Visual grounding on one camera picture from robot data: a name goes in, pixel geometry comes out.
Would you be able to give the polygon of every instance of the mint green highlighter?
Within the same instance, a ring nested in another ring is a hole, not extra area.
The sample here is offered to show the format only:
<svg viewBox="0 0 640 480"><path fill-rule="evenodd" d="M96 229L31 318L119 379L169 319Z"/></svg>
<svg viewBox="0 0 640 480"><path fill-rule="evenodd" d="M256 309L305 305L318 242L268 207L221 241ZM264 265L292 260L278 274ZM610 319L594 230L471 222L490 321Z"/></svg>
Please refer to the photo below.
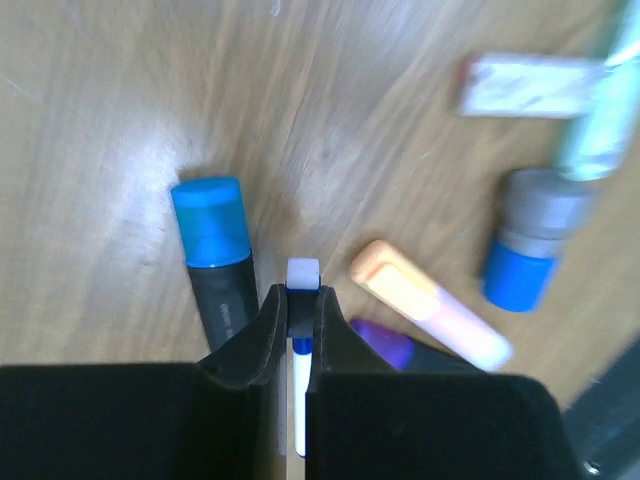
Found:
<svg viewBox="0 0 640 480"><path fill-rule="evenodd" d="M633 138L640 100L640 0L621 2L595 56L604 65L590 112L570 121L553 160L553 168L575 181L613 173Z"/></svg>

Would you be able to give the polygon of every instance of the gray cap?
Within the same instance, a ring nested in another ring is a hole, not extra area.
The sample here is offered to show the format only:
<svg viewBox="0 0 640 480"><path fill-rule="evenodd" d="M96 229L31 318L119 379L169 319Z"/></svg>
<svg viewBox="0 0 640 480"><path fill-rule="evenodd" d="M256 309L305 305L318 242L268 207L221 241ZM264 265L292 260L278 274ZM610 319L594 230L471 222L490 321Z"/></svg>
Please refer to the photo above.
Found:
<svg viewBox="0 0 640 480"><path fill-rule="evenodd" d="M595 197L589 183L568 180L554 170L516 170L507 179L499 240L521 255L555 257L585 223Z"/></svg>

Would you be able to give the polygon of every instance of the purple cap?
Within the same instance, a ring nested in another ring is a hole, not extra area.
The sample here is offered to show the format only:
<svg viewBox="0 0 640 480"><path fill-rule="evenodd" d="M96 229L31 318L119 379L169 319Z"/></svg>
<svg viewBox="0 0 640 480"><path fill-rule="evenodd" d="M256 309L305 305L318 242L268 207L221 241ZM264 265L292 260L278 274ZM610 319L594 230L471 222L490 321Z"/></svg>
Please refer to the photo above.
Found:
<svg viewBox="0 0 640 480"><path fill-rule="evenodd" d="M360 318L351 320L351 327L392 367L404 370L413 357L413 341L398 332Z"/></svg>

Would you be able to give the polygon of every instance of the blue cap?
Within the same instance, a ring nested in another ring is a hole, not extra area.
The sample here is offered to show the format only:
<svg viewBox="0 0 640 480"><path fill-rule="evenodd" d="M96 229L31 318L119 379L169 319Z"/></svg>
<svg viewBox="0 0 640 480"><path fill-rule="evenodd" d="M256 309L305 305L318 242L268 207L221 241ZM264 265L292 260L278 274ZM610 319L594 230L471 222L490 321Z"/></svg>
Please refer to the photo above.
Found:
<svg viewBox="0 0 640 480"><path fill-rule="evenodd" d="M520 255L494 239L484 269L484 295L511 312L535 310L557 263L557 258Z"/></svg>
<svg viewBox="0 0 640 480"><path fill-rule="evenodd" d="M251 255L240 184L234 177L190 180L171 189L186 264L214 268Z"/></svg>

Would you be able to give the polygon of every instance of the wooden surface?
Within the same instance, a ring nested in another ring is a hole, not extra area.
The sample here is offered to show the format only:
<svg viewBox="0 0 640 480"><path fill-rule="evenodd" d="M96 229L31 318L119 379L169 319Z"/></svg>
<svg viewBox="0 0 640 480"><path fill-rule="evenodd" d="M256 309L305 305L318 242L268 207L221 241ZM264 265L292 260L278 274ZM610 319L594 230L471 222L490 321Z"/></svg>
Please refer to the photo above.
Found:
<svg viewBox="0 0 640 480"><path fill-rule="evenodd" d="M194 360L205 341L168 196L233 174L264 294L317 256L345 315L417 334L352 285L380 237L514 344L566 406L640 329L638 149L542 309L476 273L499 177L561 122L454 113L463 60L582 55L606 0L0 0L0 361Z"/></svg>

